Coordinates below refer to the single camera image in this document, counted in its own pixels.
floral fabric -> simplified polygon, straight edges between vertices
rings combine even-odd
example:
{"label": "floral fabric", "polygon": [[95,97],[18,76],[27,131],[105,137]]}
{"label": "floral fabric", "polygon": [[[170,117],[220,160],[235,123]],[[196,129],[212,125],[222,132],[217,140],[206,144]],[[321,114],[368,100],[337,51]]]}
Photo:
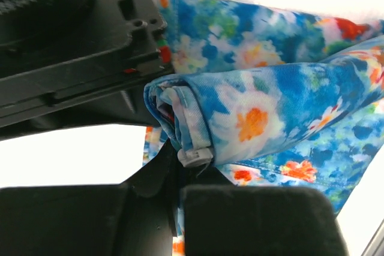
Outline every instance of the floral fabric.
{"label": "floral fabric", "polygon": [[384,22],[160,0],[177,74],[145,101],[185,165],[309,186],[342,207],[384,144]]}

